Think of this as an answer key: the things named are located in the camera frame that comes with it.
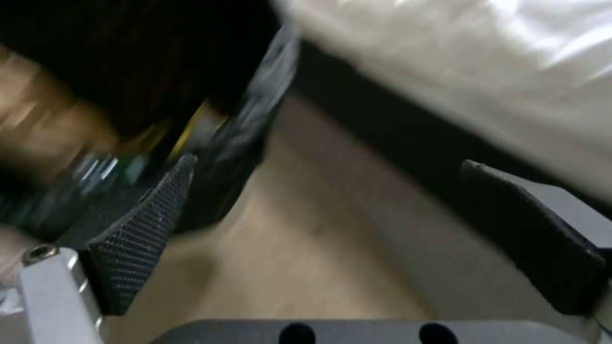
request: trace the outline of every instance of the screw hole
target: screw hole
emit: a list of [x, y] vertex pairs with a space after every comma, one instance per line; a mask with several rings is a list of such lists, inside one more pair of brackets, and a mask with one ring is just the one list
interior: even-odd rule
[[421, 344], [459, 344], [457, 337], [448, 327], [440, 324], [425, 324], [420, 328]]
[[278, 344], [315, 344], [314, 330], [302, 323], [293, 323], [285, 327], [278, 338]]
[[38, 263], [59, 253], [57, 247], [51, 244], [40, 244], [23, 255], [23, 262], [26, 266]]

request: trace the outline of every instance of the textured black panel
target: textured black panel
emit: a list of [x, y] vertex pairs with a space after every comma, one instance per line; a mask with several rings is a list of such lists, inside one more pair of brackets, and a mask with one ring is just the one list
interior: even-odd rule
[[151, 187], [108, 197], [59, 241], [80, 251], [104, 314], [124, 314], [153, 272], [187, 199], [196, 163], [194, 155], [185, 155]]
[[479, 231], [516, 264], [546, 300], [563, 314], [586, 314], [606, 281], [597, 247], [522, 185], [492, 168], [465, 162], [466, 204]]

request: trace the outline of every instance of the wooden floor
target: wooden floor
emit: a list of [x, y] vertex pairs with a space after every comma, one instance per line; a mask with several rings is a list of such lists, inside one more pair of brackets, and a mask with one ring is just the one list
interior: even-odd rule
[[216, 228], [171, 241], [113, 343], [146, 343], [214, 318], [426, 320], [367, 223], [316, 167], [277, 136], [242, 198]]

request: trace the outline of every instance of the white sheet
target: white sheet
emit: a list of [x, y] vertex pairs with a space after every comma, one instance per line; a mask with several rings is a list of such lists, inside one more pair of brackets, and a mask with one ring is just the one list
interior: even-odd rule
[[286, 1], [307, 39], [612, 203], [612, 1]]

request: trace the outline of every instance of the blurry object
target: blurry object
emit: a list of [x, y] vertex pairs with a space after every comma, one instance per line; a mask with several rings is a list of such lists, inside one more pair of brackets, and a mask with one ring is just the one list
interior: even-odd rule
[[203, 102], [188, 121], [168, 158], [176, 159], [181, 152], [197, 151], [198, 146], [212, 139], [227, 118], [227, 115], [213, 106], [210, 101]]
[[141, 176], [164, 126], [140, 135], [129, 154], [104, 114], [37, 64], [0, 50], [0, 165], [35, 186], [0, 199], [0, 221], [52, 239], [100, 195]]
[[0, 287], [15, 286], [17, 273], [22, 267], [21, 257], [36, 243], [15, 228], [0, 226]]
[[51, 241], [70, 228], [93, 202], [135, 184], [148, 162], [146, 155], [116, 157], [88, 152], [76, 159], [70, 171], [49, 189], [5, 198], [0, 222]]
[[0, 165], [49, 186], [84, 151], [112, 152], [118, 141], [102, 112], [0, 47]]

